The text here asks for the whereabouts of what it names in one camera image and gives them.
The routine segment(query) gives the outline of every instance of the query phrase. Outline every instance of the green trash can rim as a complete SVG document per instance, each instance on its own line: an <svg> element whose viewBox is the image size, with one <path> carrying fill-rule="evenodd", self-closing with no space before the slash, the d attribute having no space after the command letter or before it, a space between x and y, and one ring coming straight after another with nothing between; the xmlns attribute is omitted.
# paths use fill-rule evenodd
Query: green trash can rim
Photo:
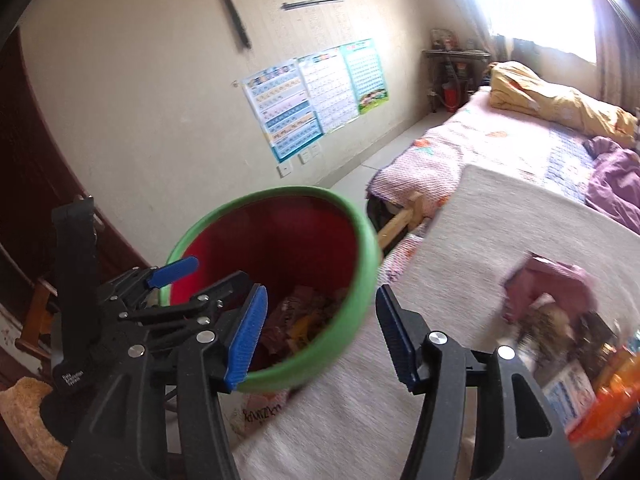
<svg viewBox="0 0 640 480"><path fill-rule="evenodd" d="M210 224L233 209L276 196L311 196L321 198L343 211L351 223L357 244L355 270L347 296L329 325L297 354L271 367L249 372L238 385L242 392L275 392L299 386L319 374L351 343L373 302L381 251L369 219L349 200L325 188L283 186L254 192L206 214L180 238L167 258L170 264L182 258L187 248ZM159 301L170 304L171 285L160 290Z"/></svg>

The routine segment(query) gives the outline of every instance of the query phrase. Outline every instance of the electrical outlet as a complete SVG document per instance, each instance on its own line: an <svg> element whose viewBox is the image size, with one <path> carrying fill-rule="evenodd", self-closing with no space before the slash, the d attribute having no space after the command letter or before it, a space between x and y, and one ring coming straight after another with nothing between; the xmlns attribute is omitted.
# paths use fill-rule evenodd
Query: electrical outlet
<svg viewBox="0 0 640 480"><path fill-rule="evenodd" d="M280 174L280 178L286 177L292 171L293 171L293 165L291 164L291 159L286 160L282 164L278 165L278 173Z"/></svg>
<svg viewBox="0 0 640 480"><path fill-rule="evenodd" d="M305 148L300 153L298 153L298 158L302 164L306 164L311 160L311 152L309 152L309 148Z"/></svg>
<svg viewBox="0 0 640 480"><path fill-rule="evenodd" d="M318 156L322 153L322 148L320 147L319 142L314 142L311 146L309 146L309 151L311 152L311 156Z"/></svg>

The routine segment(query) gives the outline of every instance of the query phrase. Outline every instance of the wall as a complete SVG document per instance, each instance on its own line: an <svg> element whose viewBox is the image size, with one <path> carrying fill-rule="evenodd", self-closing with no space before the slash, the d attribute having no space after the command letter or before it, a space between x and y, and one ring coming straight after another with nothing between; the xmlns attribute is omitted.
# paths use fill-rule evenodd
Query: wall
<svg viewBox="0 0 640 480"><path fill-rule="evenodd" d="M432 0L431 13L435 27L455 31L462 45L468 38L476 39L472 27L453 0ZM540 47L540 77L562 85L572 86L597 98L596 65L575 54L548 47Z"/></svg>
<svg viewBox="0 0 640 480"><path fill-rule="evenodd" d="M222 0L33 0L20 20L34 94L80 182L155 264L201 216L280 184L314 184L426 113L420 50L427 6L234 0L253 49L238 47ZM241 88L263 68L374 38L390 101L321 141L280 180Z"/></svg>

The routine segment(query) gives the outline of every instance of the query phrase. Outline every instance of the purple clothing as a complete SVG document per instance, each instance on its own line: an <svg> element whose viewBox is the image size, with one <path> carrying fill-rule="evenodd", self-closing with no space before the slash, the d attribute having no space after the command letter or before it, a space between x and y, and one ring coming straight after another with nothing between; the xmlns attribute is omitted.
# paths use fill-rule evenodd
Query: purple clothing
<svg viewBox="0 0 640 480"><path fill-rule="evenodd" d="M585 140L595 159L584 201L640 234L640 157L607 137Z"/></svg>

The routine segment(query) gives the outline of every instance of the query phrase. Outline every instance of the bright window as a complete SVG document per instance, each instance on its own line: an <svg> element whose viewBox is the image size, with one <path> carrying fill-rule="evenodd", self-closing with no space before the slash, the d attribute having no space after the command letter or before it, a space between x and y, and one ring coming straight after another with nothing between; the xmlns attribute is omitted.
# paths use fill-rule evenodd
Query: bright window
<svg viewBox="0 0 640 480"><path fill-rule="evenodd" d="M591 0L477 0L493 35L533 41L595 62Z"/></svg>

